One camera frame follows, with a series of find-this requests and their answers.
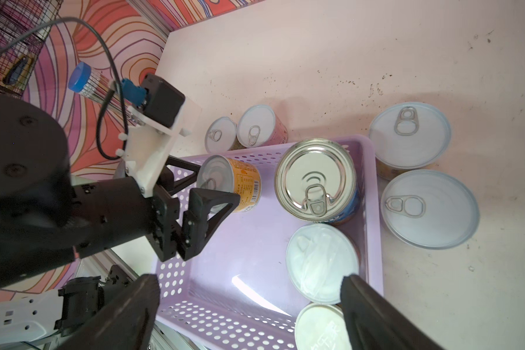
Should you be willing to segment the blue lid pencil tube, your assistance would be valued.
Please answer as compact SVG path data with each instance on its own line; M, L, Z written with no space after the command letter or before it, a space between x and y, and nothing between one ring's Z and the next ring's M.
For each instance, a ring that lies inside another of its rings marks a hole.
M101 71L92 68L85 62L79 62L71 73L68 88L87 99L103 104L107 93L110 90L115 90L115 81L104 76ZM136 125L136 120L131 114L131 111L128 110L129 106L131 105L125 100L126 115L129 123L130 125ZM115 92L111 102L109 102L107 109L112 112L112 114L122 118L120 96L117 92Z

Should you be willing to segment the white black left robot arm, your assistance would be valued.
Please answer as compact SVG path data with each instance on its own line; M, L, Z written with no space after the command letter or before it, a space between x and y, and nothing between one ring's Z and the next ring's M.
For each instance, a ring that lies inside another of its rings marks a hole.
M132 177L71 183L69 150L48 113L0 94L0 288L145 236L161 261L199 255L240 197L192 189L179 210L176 194L190 188L199 167L164 157L153 194ZM63 349L145 349L160 303L153 274L126 282L116 276L67 284L59 293L55 329Z

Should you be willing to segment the yellow can white lid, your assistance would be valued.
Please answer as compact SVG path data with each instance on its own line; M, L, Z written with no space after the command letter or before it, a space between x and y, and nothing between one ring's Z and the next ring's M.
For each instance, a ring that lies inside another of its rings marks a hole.
M368 138L378 175L386 180L434 163L448 148L452 130L438 108L419 102L397 104L377 115Z

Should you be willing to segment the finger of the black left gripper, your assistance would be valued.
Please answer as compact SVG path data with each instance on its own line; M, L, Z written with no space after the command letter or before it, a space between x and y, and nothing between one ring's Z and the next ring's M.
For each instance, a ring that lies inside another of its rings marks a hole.
M201 254L223 221L239 206L241 197L233 192L195 188L190 191L188 210L176 234L176 249L183 259Z
M196 183L200 170L197 163L169 156L163 168L163 188L170 195L176 195Z

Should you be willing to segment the blue labelled tin can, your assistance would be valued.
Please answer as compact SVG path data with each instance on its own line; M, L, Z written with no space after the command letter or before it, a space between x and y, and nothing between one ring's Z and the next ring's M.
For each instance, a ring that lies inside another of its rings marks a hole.
M281 206L307 222L338 225L360 205L350 152L328 139L307 139L291 146L276 168L274 189Z

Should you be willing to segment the orange can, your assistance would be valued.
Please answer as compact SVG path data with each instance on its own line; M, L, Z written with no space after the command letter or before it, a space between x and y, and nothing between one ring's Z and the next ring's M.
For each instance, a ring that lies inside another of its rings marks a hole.
M297 316L295 345L299 350L351 350L342 310L311 303Z
M336 227L322 223L296 230L286 249L290 281L312 303L341 302L341 285L346 276L360 273L357 245Z

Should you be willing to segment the pink can white lid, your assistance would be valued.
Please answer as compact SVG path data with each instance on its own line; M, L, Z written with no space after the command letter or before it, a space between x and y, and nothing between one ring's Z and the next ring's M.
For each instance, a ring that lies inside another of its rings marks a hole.
M385 187L380 207L393 235L423 249L459 246L475 234L480 223L473 193L458 179L433 170L395 177Z

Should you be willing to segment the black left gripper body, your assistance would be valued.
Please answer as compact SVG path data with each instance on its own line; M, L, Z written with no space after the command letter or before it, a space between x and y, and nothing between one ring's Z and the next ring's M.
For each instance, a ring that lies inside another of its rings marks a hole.
M182 231L178 223L180 202L173 197L175 190L174 174L163 168L150 198L153 228L147 240L160 262L175 258L178 253L179 234Z

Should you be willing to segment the lilac plastic basket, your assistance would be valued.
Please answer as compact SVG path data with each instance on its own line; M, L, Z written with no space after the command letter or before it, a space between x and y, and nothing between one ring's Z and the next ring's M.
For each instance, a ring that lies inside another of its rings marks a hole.
M335 141L354 161L360 196L358 211L340 230L360 251L360 276L383 295L373 144L363 135ZM224 153L255 165L262 198L252 211L227 217L197 257L156 261L157 321L210 349L295 349L295 318L309 300L291 283L285 256L290 237L306 223L286 212L274 192L277 164L293 144Z

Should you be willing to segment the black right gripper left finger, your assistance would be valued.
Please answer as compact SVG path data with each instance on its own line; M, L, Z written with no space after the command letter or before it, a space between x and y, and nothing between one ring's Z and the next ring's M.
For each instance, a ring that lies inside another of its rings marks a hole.
M147 349L159 303L156 275L144 274L58 348Z

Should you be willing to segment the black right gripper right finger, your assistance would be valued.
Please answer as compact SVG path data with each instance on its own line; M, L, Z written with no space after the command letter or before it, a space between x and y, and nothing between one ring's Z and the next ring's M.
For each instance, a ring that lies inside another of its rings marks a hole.
M358 275L344 277L341 306L353 349L440 349Z

